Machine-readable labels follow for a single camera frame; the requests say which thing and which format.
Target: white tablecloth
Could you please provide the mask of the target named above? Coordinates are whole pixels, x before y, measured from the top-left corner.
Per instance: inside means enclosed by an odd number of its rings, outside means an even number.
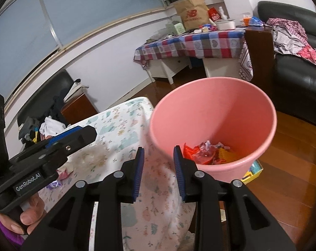
[[[126,251],[177,250],[180,242],[189,245],[193,235],[186,234],[195,203],[181,201],[172,160],[161,156],[152,144],[148,126],[153,106],[145,97],[136,98],[83,120],[74,126],[94,126],[97,138],[91,145],[69,157],[74,172],[63,186],[39,192],[49,211],[78,180],[93,183],[133,159],[139,146],[145,149],[145,164],[140,194],[134,204],[122,204],[123,246]],[[93,212],[90,250],[94,250]]]

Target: metal screw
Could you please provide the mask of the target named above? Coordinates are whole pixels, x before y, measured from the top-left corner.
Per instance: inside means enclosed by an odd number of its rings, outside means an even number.
[[[232,182],[232,184],[235,186],[235,187],[237,187],[237,188],[239,188],[239,187],[241,187],[242,186],[242,182],[240,181],[240,180],[234,180],[233,182]]]
[[[75,183],[75,186],[76,186],[77,188],[85,187],[85,185],[86,185],[86,182],[83,181],[83,180],[79,180],[77,183]]]
[[[194,173],[194,175],[196,176],[196,177],[204,177],[204,172],[202,172],[202,171],[196,171],[195,173]]]
[[[124,175],[124,173],[122,171],[116,171],[114,173],[114,177],[116,177],[116,178],[121,178],[123,175]]]

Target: baseboard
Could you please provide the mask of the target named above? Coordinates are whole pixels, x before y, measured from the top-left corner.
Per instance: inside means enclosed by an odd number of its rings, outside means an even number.
[[[151,84],[150,78],[146,78],[143,82],[138,84],[136,87],[134,87],[131,91],[129,91],[125,96],[118,99],[115,103],[111,104],[107,109],[110,109],[114,106],[117,106],[126,100],[130,99],[132,96],[134,96],[136,93],[138,93],[140,90],[144,89],[147,85]]]

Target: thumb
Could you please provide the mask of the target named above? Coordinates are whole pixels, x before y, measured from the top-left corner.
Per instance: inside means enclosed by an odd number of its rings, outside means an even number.
[[[7,215],[0,213],[0,222],[3,224],[3,226],[10,231],[13,231],[16,234],[24,234],[24,231],[22,227],[15,221],[13,221],[11,218],[9,218]]]

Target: gray cloth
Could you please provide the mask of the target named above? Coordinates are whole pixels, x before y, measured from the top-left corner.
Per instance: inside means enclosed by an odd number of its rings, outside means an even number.
[[[299,38],[280,26],[273,27],[273,41],[274,51],[280,54],[297,54],[305,46]]]

